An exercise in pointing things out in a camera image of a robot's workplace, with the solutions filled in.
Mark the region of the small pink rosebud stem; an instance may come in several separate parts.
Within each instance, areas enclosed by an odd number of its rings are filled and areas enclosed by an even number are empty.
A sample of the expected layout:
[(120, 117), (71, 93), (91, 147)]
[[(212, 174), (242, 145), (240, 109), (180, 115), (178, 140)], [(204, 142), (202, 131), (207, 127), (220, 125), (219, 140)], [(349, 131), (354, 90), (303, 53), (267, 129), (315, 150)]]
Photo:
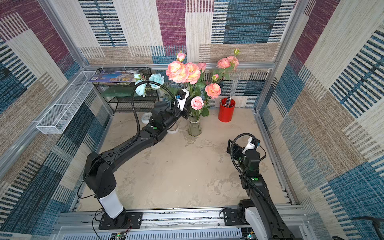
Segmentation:
[(190, 115), (196, 118), (200, 116), (207, 117), (210, 115), (209, 103), (204, 101), (201, 97), (194, 97), (191, 100)]

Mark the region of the large peach pink rose stem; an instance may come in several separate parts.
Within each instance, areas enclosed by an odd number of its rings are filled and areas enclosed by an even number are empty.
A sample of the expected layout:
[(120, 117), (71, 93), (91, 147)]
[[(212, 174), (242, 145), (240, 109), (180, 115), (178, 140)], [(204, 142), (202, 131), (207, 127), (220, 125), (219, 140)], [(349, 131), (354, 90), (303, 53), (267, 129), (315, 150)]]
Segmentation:
[(191, 100), (194, 97), (201, 97), (209, 103), (209, 100), (218, 98), (221, 93), (219, 83), (213, 83), (212, 78), (206, 78), (206, 63), (184, 63), (186, 55), (183, 52), (177, 54), (177, 59), (169, 63), (166, 75), (171, 83), (176, 84), (170, 87), (175, 96), (178, 90), (187, 89), (190, 92)]

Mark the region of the pink carnation stem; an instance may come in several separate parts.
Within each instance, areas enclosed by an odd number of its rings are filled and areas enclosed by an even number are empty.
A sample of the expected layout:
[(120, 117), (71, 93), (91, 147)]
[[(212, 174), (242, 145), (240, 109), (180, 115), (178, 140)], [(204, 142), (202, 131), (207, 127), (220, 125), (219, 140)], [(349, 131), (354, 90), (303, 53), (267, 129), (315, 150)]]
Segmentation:
[(217, 63), (217, 70), (214, 70), (212, 75), (212, 82), (219, 83), (223, 80), (230, 79), (230, 73), (235, 71), (240, 62), (237, 56), (240, 54), (240, 50), (238, 48), (234, 49), (234, 55), (228, 56), (226, 58), (222, 58)]

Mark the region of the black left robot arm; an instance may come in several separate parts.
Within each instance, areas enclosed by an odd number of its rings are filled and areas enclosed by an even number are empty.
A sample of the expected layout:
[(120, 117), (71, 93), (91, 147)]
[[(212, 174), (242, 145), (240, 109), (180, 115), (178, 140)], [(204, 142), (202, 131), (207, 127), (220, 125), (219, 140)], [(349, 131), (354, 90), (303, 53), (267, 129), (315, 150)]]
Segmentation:
[(155, 103), (149, 122), (139, 128), (135, 136), (109, 151), (101, 154), (92, 152), (87, 156), (83, 179), (110, 219), (125, 217), (125, 208), (116, 193), (114, 172), (141, 151), (160, 142), (180, 117), (187, 119), (187, 104), (191, 102), (189, 97), (189, 91), (181, 89), (177, 93), (177, 103), (173, 109), (165, 101)]

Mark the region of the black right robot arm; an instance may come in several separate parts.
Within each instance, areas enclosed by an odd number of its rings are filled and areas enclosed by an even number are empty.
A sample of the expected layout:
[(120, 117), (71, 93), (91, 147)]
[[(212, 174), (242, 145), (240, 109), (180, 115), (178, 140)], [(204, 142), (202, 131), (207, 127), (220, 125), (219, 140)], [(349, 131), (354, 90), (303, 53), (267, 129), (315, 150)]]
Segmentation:
[(260, 162), (266, 158), (257, 151), (260, 140), (242, 133), (228, 141), (227, 153), (239, 172), (242, 188), (249, 201), (238, 204), (239, 219), (248, 223), (258, 240), (296, 240), (272, 201), (268, 186), (260, 173)]

